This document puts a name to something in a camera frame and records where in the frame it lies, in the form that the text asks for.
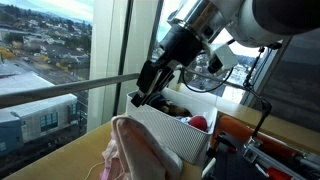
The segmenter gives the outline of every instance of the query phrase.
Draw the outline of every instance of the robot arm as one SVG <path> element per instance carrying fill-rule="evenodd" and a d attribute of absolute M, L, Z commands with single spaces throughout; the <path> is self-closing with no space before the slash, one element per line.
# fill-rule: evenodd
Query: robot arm
<path fill-rule="evenodd" d="M 172 80 L 177 65 L 188 66 L 202 50 L 209 60 L 214 59 L 212 64 L 218 65 L 215 71 L 222 68 L 225 62 L 212 53 L 217 49 L 211 42 L 223 28 L 243 46 L 268 46 L 286 36 L 320 27 L 318 7 L 317 0 L 186 1 L 168 18 L 171 29 L 160 42 L 162 53 L 156 62 L 145 62 L 132 103 L 144 105 Z"/>

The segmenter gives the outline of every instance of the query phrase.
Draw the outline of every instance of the metal railing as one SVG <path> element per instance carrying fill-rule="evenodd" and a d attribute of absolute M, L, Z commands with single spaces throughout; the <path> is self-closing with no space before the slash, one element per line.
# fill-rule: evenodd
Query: metal railing
<path fill-rule="evenodd" d="M 56 97 L 60 95 L 65 95 L 69 93 L 75 93 L 78 91 L 130 81 L 138 79 L 138 77 L 139 73 L 134 73 L 110 78 L 60 84 L 51 87 L 27 90 L 23 92 L 3 94 L 0 95 L 0 109 L 33 101 L 43 100 L 51 97 Z"/>

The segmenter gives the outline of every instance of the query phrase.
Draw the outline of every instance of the sky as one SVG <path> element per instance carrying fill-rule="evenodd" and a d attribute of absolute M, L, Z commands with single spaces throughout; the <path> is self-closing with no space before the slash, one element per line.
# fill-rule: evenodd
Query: sky
<path fill-rule="evenodd" d="M 85 20 L 92 23 L 94 0 L 0 0 L 20 8 L 51 12 L 62 17 Z"/>

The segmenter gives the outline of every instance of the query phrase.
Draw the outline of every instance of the plastic container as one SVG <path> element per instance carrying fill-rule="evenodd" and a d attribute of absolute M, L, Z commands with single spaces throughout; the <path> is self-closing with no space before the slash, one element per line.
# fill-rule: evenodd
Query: plastic container
<path fill-rule="evenodd" d="M 127 94 L 126 114 L 144 124 L 160 143 L 170 148 L 182 159 L 191 164 L 203 163 L 209 138 L 214 130 L 217 109 L 168 88 L 161 92 L 175 105 L 187 108 L 193 116 L 204 116 L 208 124 L 208 131 L 204 132 L 148 105 L 135 107 L 131 103 L 135 94 L 136 92 Z"/>

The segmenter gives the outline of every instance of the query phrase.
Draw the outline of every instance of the towel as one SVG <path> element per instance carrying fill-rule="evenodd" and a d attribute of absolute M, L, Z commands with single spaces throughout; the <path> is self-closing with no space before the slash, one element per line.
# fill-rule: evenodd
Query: towel
<path fill-rule="evenodd" d="M 143 124 L 127 116 L 113 117 L 111 123 L 111 141 L 102 153 L 102 180 L 179 179 L 181 159 L 157 142 Z"/>

